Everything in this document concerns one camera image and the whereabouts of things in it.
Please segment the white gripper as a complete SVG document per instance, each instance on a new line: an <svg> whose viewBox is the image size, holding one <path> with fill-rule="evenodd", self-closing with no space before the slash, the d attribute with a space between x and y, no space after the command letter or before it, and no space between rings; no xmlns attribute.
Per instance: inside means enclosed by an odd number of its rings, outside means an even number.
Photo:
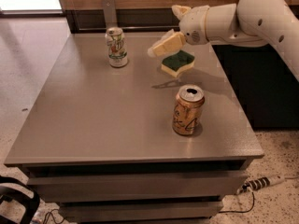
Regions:
<svg viewBox="0 0 299 224"><path fill-rule="evenodd" d="M166 32L160 40L148 49L150 57L176 53L186 44L186 41L190 45L205 45L208 42L206 38L206 14L209 6L191 9L186 6L173 5L171 8L173 14L180 21L178 25L181 32L175 32L173 29Z"/></svg>

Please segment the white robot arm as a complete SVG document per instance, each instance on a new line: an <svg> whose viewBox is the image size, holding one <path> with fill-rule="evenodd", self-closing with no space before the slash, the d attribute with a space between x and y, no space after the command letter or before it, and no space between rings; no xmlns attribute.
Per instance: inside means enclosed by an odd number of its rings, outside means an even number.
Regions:
<svg viewBox="0 0 299 224"><path fill-rule="evenodd" d="M239 0L223 6L172 6L179 30L148 49L151 57L176 53L185 44L270 45L299 79L299 20L284 0Z"/></svg>

